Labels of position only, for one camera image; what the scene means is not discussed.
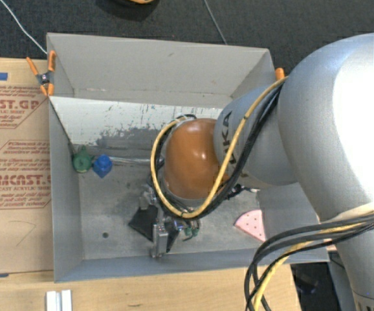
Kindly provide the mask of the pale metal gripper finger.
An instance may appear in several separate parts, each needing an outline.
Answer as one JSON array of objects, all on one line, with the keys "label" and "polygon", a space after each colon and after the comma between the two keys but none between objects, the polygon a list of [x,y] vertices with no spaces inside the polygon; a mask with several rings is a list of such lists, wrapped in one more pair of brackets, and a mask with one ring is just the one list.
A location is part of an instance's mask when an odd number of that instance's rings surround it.
[{"label": "pale metal gripper finger", "polygon": [[153,246],[150,249],[152,258],[160,258],[167,253],[169,233],[164,225],[154,224],[152,230]]}]

